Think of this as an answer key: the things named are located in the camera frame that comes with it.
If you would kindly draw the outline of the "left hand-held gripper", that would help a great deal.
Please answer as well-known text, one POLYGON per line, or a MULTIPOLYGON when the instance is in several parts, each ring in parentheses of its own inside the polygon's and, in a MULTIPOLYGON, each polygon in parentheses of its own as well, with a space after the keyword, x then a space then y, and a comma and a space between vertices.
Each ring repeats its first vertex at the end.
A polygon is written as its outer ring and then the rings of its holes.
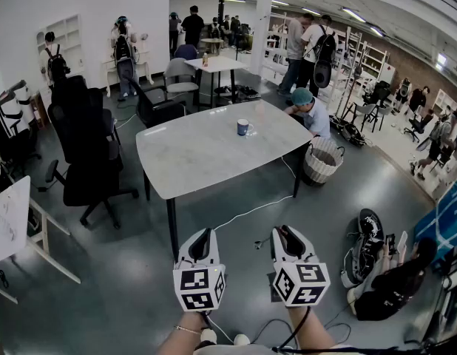
POLYGON ((220 262, 217 235, 206 228, 193 234, 179 250, 173 280, 185 312, 217 310, 223 297, 226 267, 220 262))

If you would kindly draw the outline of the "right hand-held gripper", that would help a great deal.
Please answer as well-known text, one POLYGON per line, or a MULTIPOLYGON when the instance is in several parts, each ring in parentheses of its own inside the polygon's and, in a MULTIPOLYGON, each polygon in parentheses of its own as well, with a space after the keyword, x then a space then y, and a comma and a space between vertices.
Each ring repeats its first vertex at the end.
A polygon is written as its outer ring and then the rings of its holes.
POLYGON ((285 306, 318 305, 331 285, 327 265, 319 261, 312 243, 291 226, 275 226, 271 231, 271 258, 274 275, 271 294, 285 306), (288 256, 283 257, 283 249, 288 256))

